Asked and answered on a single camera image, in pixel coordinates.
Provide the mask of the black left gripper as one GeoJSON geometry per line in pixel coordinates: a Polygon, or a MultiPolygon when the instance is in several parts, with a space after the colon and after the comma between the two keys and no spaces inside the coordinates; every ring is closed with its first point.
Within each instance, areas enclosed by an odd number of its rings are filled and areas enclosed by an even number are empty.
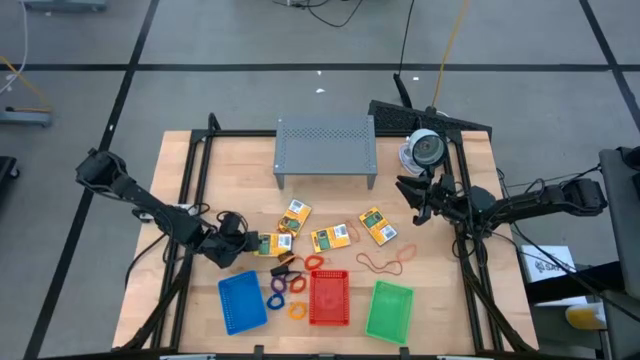
{"type": "Polygon", "coordinates": [[[217,232],[208,236],[201,243],[201,253],[214,262],[219,268],[230,267],[242,252],[250,252],[257,257],[264,257],[259,250],[259,237],[264,235],[259,231],[225,234],[217,232]]]}

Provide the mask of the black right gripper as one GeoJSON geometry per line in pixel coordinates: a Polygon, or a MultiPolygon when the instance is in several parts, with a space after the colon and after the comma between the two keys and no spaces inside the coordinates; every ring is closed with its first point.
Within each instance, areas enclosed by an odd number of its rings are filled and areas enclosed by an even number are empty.
{"type": "Polygon", "coordinates": [[[432,215],[443,216],[454,225],[471,219],[466,195],[459,195],[452,175],[443,174],[437,182],[428,175],[419,177],[397,176],[398,190],[418,214],[412,222],[416,226],[426,223],[432,215]]]}

